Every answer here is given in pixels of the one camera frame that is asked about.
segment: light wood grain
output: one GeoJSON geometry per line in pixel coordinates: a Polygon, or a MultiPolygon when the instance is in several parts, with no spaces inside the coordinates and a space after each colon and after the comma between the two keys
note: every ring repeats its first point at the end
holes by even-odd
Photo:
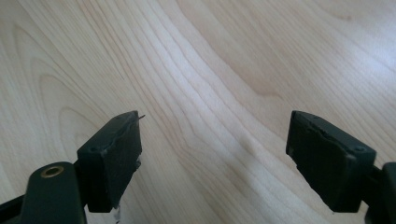
{"type": "Polygon", "coordinates": [[[122,223],[362,223],[366,205],[333,214],[285,154],[290,112],[396,161],[395,21],[391,0],[3,0],[0,203],[138,110],[122,223]]]}

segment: wood grain pattern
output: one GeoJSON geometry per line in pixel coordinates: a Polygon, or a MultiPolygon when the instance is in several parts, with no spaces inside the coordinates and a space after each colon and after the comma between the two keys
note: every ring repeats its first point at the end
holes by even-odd
{"type": "Polygon", "coordinates": [[[333,214],[285,154],[290,112],[396,161],[395,20],[389,0],[4,0],[0,203],[136,109],[122,223],[362,223],[366,205],[333,214]]]}

